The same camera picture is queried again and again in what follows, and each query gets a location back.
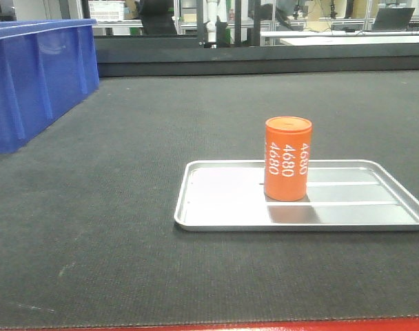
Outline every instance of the table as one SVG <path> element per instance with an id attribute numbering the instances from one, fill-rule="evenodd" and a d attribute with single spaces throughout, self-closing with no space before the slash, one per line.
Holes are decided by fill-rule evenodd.
<path id="1" fill-rule="evenodd" d="M 280 38 L 288 46 L 357 45 L 365 43 L 419 43 L 419 36 L 303 37 Z"/>
<path id="2" fill-rule="evenodd" d="M 0 329 L 419 330 L 419 232 L 174 225 L 188 162 L 261 159 L 289 114 L 419 199 L 419 71 L 102 79 L 0 155 Z"/>

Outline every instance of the white table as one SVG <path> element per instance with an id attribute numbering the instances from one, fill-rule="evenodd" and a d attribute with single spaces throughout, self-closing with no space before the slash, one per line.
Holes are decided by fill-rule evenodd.
<path id="1" fill-rule="evenodd" d="M 306 45 L 357 45 L 364 43 L 419 43 L 419 36 L 358 36 L 358 37 L 301 37 L 280 38 L 289 46 Z"/>

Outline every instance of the black chair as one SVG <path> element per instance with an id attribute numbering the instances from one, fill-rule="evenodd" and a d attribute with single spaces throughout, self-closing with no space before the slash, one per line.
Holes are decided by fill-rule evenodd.
<path id="1" fill-rule="evenodd" d="M 141 0 L 139 18 L 145 34 L 177 34 L 172 19 L 172 0 Z"/>

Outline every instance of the white basket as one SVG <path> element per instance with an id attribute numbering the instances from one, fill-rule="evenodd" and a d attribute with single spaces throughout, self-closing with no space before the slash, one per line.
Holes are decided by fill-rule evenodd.
<path id="1" fill-rule="evenodd" d="M 124 20 L 125 1 L 88 1 L 90 18 L 98 22 Z"/>

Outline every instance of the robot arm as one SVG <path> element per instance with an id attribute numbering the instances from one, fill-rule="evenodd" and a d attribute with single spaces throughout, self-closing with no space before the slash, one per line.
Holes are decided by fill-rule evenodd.
<path id="1" fill-rule="evenodd" d="M 203 22 L 206 22 L 208 43 L 216 46 L 216 22 L 228 22 L 226 0 L 203 0 Z"/>

